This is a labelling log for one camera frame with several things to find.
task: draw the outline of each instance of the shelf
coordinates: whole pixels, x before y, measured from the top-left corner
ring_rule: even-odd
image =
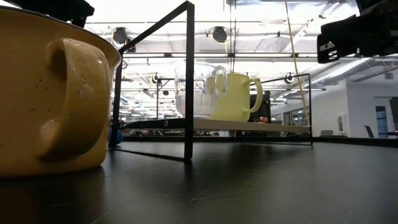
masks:
[[[125,129],[146,130],[184,130],[183,118],[134,121],[123,126]],[[291,126],[281,124],[248,123],[238,121],[218,121],[213,119],[194,118],[193,128],[196,130],[239,130],[239,131],[275,131],[275,132],[310,132],[309,126]]]

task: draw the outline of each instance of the mug handle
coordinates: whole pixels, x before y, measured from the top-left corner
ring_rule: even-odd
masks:
[[[257,110],[260,109],[261,103],[262,103],[262,85],[261,85],[261,81],[259,78],[250,78],[248,80],[246,80],[242,86],[246,86],[249,85],[250,83],[254,82],[257,86],[257,98],[256,98],[256,102],[253,106],[253,108],[251,109],[243,109],[244,112],[256,112]]]
[[[108,119],[110,79],[108,62],[100,49],[61,38],[45,48],[49,75],[66,82],[60,115],[40,129],[37,149],[42,159],[68,159],[88,152],[98,141]]]

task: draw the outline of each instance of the light yellow mug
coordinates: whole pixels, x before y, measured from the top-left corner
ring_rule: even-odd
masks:
[[[257,86],[257,98],[250,108],[250,83]],[[256,112],[262,103],[262,85],[259,78],[249,78],[238,73],[228,74],[225,96],[218,98],[217,109],[211,119],[222,121],[248,121],[250,113]]]
[[[0,7],[0,177],[100,165],[118,51],[79,27]]]

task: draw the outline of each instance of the table surface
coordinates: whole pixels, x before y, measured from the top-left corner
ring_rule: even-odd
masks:
[[[122,143],[181,153],[179,143]],[[109,151],[101,167],[0,180],[1,223],[398,223],[398,151],[197,143],[192,163]]]

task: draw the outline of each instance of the black metal frame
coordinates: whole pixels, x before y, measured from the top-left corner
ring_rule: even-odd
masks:
[[[187,12],[187,41],[186,41],[186,103],[185,103],[185,142],[184,142],[184,160],[190,161],[192,158],[193,151],[193,64],[194,64],[194,52],[195,52],[195,5],[189,1],[185,1],[179,7],[175,8],[172,12],[167,14],[159,22],[156,22],[149,29],[145,30],[142,34],[138,35],[135,39],[128,42],[125,46],[119,49],[121,59],[123,60],[123,53],[135,46],[140,41],[144,40],[149,35],[153,34],[155,31],[166,25],[171,20],[175,19],[177,16],[181,15],[183,12]],[[110,139],[110,147],[116,148],[116,138],[117,129],[119,129],[119,103],[120,102],[120,92],[121,92],[121,79],[122,79],[122,64],[116,69],[115,78],[115,89],[114,89],[114,103],[113,103],[113,125],[112,125],[112,135]]]
[[[134,40],[130,41],[127,43],[125,46],[119,49],[119,53],[121,58],[123,59],[123,53],[127,50],[130,49],[132,46],[138,44],[140,41],[144,40],[146,37],[149,35],[153,34],[155,31],[166,25],[168,22],[170,22],[172,19],[176,18],[179,16],[181,13],[184,11],[187,12],[187,51],[186,51],[186,101],[185,101],[185,118],[182,119],[163,119],[163,120],[152,120],[152,121],[144,121],[144,122],[135,122],[131,125],[134,128],[159,128],[159,129],[173,129],[173,128],[184,128],[185,130],[185,137],[183,138],[184,141],[184,157],[179,158],[179,157],[174,157],[174,156],[166,156],[166,155],[159,155],[159,154],[153,154],[153,153],[146,153],[146,152],[139,152],[139,151],[126,151],[122,150],[119,147],[116,147],[116,137],[117,137],[117,129],[120,129],[120,123],[119,123],[119,104],[117,102],[120,102],[120,94],[121,94],[121,72],[122,72],[122,64],[119,65],[119,67],[116,69],[116,78],[115,78],[115,90],[114,90],[114,104],[113,104],[113,125],[112,129],[115,131],[112,131],[111,139],[110,139],[110,148],[113,148],[115,150],[120,150],[120,151],[126,151],[126,152],[131,152],[131,153],[136,153],[136,154],[142,154],[146,156],[153,156],[153,157],[160,157],[164,159],[173,159],[173,160],[179,160],[179,161],[190,161],[192,158],[193,154],[193,142],[194,142],[194,137],[193,137],[193,69],[194,69],[194,38],[195,38],[195,5],[192,4],[189,1],[185,1],[183,4],[179,5],[176,9],[174,9],[171,13],[166,15],[163,19],[161,19],[159,22],[155,23],[153,26],[151,26],[149,29],[144,31],[142,34],[140,34],[138,37],[136,37]],[[308,82],[309,82],[309,97],[310,97],[310,145],[313,144],[313,138],[312,138],[312,105],[311,105],[311,77],[309,74],[303,74],[303,75],[296,75],[293,77],[302,77],[302,76],[308,76]],[[275,80],[268,80],[264,81],[262,83],[266,82],[274,82],[277,80],[283,80],[284,78],[279,78]],[[157,105],[159,104],[159,80],[168,80],[168,79],[161,79],[158,78],[157,81]],[[157,106],[157,117],[159,116],[159,106]],[[154,137],[153,140],[155,141],[160,141],[160,139],[164,137]],[[250,143],[250,141],[245,141],[246,137],[240,137],[241,142],[246,142]],[[275,144],[275,141],[280,138],[272,138],[271,141],[267,141],[269,144]]]

